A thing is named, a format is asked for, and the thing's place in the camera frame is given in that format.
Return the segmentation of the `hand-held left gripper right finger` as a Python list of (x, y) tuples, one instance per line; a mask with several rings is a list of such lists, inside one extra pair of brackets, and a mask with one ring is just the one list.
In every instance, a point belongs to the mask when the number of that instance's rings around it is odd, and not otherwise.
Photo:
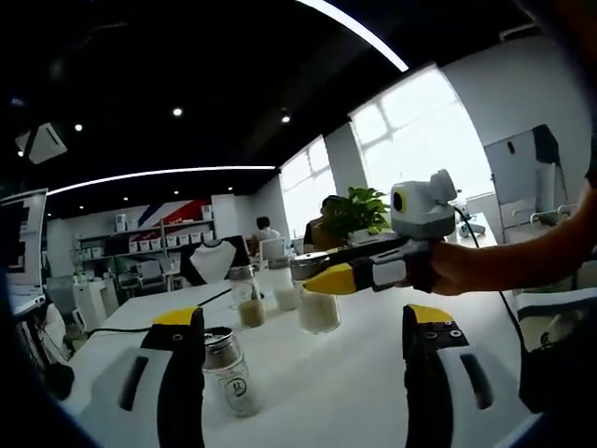
[(408, 447), (512, 447), (539, 419), (511, 371), (437, 308), (403, 308), (402, 353)]

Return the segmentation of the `person's right hand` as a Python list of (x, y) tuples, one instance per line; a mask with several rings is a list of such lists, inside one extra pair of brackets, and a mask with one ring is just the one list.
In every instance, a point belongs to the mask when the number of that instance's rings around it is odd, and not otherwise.
[(466, 251), (459, 245), (433, 242), (406, 257), (406, 277), (397, 287), (412, 287), (425, 293), (456, 296), (465, 292), (461, 262)]

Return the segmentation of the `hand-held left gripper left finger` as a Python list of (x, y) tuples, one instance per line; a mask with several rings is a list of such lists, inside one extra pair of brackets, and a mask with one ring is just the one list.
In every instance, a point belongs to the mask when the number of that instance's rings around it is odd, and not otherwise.
[(155, 323), (91, 384), (78, 420), (100, 447), (203, 447), (204, 317)]

